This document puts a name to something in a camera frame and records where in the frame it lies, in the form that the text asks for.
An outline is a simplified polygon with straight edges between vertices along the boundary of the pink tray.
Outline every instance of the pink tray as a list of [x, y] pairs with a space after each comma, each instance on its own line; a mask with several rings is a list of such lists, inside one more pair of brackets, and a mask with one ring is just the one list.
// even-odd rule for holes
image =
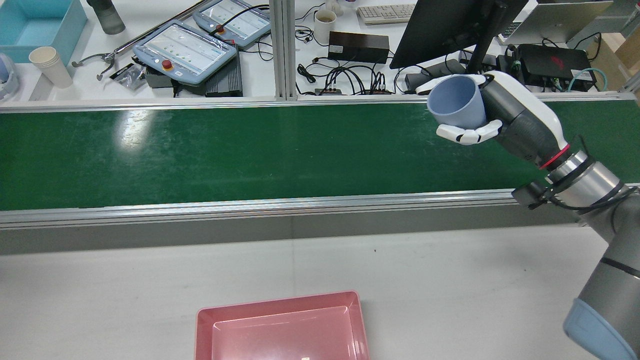
[[209, 307], [195, 360], [369, 360], [355, 291]]

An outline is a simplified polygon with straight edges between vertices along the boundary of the light blue box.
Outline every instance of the light blue box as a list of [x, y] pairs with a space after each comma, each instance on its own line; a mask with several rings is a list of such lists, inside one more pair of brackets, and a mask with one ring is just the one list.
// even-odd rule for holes
[[31, 51], [51, 46], [66, 65], [85, 24], [79, 0], [5, 0], [0, 6], [0, 53], [28, 63]]

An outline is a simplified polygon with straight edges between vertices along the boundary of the computer monitor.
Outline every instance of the computer monitor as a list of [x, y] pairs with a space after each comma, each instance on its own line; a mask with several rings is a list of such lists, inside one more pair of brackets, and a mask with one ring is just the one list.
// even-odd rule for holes
[[476, 45], [467, 65], [475, 74], [495, 35], [527, 0], [418, 0], [389, 67], [399, 69]]

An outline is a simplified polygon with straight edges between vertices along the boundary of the monitor stand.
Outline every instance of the monitor stand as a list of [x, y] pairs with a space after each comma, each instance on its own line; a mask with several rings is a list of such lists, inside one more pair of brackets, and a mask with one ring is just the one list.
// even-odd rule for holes
[[489, 17], [486, 20], [486, 26], [483, 33], [480, 34], [476, 49], [469, 59], [467, 64], [467, 74], [477, 74], [482, 69], [482, 61], [486, 56], [489, 45], [496, 34], [500, 33], [500, 24], [502, 24], [502, 18], [507, 13], [508, 5], [500, 0], [493, 2]]
[[471, 55], [471, 59], [469, 59], [467, 63], [466, 69], [464, 69], [457, 60], [447, 60], [446, 63], [442, 62], [428, 67], [428, 72], [422, 70], [420, 74], [407, 74], [404, 78], [407, 90], [415, 91], [418, 86], [427, 83], [431, 79], [450, 74], [478, 74], [480, 70], [482, 70], [484, 57], [486, 56], [487, 50], [489, 50], [493, 38], [502, 31], [500, 24], [502, 24], [502, 18], [504, 18], [507, 13], [508, 7], [509, 6], [501, 0], [493, 2], [484, 31], [478, 38], [478, 43]]

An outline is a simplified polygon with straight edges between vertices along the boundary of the red emergency stop button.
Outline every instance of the red emergency stop button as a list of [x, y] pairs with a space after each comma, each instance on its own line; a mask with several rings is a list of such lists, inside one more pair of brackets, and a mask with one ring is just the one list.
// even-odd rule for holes
[[162, 68], [164, 70], [171, 70], [173, 69], [173, 64], [171, 63], [171, 60], [165, 60], [162, 62]]

